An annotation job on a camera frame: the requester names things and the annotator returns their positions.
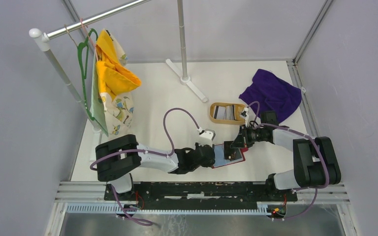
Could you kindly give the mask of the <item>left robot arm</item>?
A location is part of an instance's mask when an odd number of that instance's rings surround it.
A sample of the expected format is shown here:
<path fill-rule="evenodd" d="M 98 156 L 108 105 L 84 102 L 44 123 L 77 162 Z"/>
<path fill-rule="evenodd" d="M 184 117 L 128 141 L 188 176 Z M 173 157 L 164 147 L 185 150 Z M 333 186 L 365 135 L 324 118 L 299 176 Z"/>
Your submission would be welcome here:
<path fill-rule="evenodd" d="M 130 172 L 136 168 L 184 175 L 199 167 L 211 168 L 216 162 L 213 144 L 195 143 L 194 148 L 176 149 L 171 153 L 139 144 L 132 134 L 98 145 L 95 155 L 90 169 L 97 172 L 98 181 L 108 183 L 109 189 L 122 200 L 130 200 L 135 194 Z"/>

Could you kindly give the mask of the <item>black credit card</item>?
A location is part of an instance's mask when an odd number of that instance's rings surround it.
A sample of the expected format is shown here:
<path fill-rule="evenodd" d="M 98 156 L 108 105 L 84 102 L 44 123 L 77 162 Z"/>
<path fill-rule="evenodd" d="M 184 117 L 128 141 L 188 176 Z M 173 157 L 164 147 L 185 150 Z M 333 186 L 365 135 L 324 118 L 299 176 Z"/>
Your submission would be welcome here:
<path fill-rule="evenodd" d="M 237 149 L 236 148 L 233 148 L 231 147 L 231 143 L 232 141 L 225 141 L 223 143 L 224 145 L 224 159 L 225 160 L 236 160 L 237 157 L 236 157 L 236 152 L 237 152 Z"/>

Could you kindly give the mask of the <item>oval wooden tray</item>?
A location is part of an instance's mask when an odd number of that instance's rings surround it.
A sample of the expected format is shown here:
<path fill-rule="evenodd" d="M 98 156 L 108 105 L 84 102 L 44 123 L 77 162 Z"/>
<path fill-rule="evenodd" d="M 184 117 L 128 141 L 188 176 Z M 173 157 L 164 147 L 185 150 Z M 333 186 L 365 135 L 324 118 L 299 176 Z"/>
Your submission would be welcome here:
<path fill-rule="evenodd" d="M 216 102 L 210 105 L 209 118 L 217 124 L 243 125 L 245 119 L 241 113 L 245 108 L 243 104 Z"/>

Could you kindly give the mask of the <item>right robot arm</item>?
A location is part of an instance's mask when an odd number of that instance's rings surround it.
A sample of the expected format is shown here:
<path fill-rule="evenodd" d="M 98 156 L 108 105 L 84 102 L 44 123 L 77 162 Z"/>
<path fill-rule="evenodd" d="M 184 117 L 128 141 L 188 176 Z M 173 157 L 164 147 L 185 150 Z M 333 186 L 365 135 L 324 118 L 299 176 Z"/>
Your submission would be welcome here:
<path fill-rule="evenodd" d="M 341 181 L 341 171 L 333 144 L 328 137 L 311 137 L 287 126 L 280 126 L 276 112 L 260 115 L 260 124 L 249 121 L 229 143 L 230 148 L 250 148 L 258 142 L 281 146 L 293 154 L 293 168 L 270 174 L 266 180 L 265 196 L 276 201 L 284 190 L 325 188 Z"/>

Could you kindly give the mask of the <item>red card holder wallet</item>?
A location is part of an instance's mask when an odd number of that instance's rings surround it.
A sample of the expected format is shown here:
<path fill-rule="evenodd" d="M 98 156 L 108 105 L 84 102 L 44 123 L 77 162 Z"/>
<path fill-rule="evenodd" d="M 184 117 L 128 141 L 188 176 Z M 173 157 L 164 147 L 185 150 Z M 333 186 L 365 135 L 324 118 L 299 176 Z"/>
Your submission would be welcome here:
<path fill-rule="evenodd" d="M 216 169 L 239 162 L 245 161 L 244 153 L 249 150 L 246 148 L 232 148 L 230 142 L 224 142 L 223 144 L 214 146 L 215 163 L 212 168 Z"/>

